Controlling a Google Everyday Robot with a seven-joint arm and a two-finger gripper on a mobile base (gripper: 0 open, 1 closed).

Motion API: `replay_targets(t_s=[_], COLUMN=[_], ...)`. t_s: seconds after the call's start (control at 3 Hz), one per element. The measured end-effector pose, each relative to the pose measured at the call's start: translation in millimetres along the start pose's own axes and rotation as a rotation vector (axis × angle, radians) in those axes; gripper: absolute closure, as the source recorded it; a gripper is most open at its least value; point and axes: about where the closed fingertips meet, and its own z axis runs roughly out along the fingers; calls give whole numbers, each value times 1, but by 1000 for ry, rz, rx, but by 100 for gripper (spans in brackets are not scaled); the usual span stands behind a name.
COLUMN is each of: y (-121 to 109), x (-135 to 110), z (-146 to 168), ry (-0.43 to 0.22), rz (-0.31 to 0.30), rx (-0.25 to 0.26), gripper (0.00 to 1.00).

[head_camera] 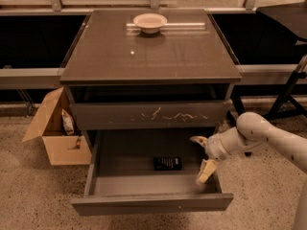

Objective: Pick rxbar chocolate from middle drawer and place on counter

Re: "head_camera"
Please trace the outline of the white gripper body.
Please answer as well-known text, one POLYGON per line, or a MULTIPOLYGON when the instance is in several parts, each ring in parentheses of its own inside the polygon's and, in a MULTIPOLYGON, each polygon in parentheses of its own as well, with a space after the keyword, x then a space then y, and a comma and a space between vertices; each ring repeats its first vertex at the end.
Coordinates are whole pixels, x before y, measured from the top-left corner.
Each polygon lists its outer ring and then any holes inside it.
POLYGON ((254 141, 245 138, 236 127, 223 133, 216 133, 206 140, 205 153, 214 160, 225 160, 230 155, 251 150, 254 141))

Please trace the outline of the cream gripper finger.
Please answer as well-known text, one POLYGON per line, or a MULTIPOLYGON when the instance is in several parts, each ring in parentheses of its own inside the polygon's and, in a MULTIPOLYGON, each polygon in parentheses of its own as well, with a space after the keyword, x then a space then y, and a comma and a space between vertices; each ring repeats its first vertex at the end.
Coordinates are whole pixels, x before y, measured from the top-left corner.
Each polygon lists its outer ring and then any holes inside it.
POLYGON ((217 170, 219 162, 214 159, 203 159, 201 161, 200 171, 197 176, 196 182, 198 184, 204 184, 209 177, 217 170))
POLYGON ((191 142, 197 143, 199 145, 201 145, 203 148, 206 147, 206 143, 207 143, 207 138, 204 136, 192 136, 190 138, 191 142))

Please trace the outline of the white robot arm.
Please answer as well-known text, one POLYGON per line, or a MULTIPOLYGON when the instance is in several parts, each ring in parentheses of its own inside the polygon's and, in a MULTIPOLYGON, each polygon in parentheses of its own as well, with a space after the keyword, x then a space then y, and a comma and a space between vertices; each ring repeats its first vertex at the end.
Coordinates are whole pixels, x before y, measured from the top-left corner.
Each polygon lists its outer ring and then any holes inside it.
POLYGON ((272 125, 254 112, 241 114, 236 126, 210 137, 192 136, 191 142, 203 147, 207 159, 201 160, 197 184, 204 184, 220 163, 233 154, 269 146, 307 173, 307 139, 272 125))

